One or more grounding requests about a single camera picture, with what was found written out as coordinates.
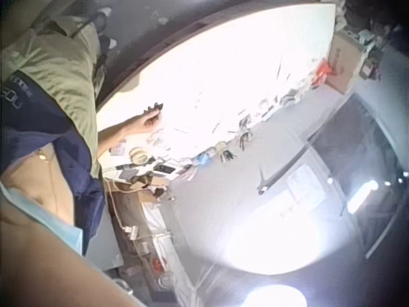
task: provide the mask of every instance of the hand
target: hand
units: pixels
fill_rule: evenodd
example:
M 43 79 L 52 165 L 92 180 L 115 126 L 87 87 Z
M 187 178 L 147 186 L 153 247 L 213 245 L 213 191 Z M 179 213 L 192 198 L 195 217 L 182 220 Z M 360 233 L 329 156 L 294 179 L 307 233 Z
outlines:
M 124 122 L 124 136 L 138 133 L 148 133 L 155 130 L 162 119 L 158 109 L 152 109 L 146 114 L 137 115 Z

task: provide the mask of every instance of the man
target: man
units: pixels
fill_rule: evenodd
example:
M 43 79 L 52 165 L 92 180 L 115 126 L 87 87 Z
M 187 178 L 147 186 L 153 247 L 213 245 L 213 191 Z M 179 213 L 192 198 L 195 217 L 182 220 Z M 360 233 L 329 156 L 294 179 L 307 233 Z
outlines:
M 93 76 L 99 54 L 92 22 L 74 17 L 62 17 L 40 34 L 30 30 L 2 51 L 7 306 L 133 306 L 73 251 L 86 251 L 105 205 L 98 157 L 128 135 L 153 131 L 160 111 L 98 134 Z

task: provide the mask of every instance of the forearm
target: forearm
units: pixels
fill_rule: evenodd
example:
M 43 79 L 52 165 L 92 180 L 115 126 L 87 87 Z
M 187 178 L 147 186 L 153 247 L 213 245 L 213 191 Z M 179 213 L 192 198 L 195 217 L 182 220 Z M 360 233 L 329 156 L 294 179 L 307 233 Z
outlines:
M 101 157 L 104 152 L 114 147 L 127 136 L 125 123 L 106 128 L 98 133 L 97 157 Z

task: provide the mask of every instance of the small box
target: small box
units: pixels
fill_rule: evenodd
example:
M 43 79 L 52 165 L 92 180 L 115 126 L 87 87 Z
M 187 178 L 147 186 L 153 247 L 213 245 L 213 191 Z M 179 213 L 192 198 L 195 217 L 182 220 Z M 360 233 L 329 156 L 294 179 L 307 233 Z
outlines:
M 347 33 L 340 31 L 332 39 L 329 65 L 335 75 L 329 75 L 326 83 L 341 94 L 348 93 L 359 76 L 367 57 L 365 47 Z

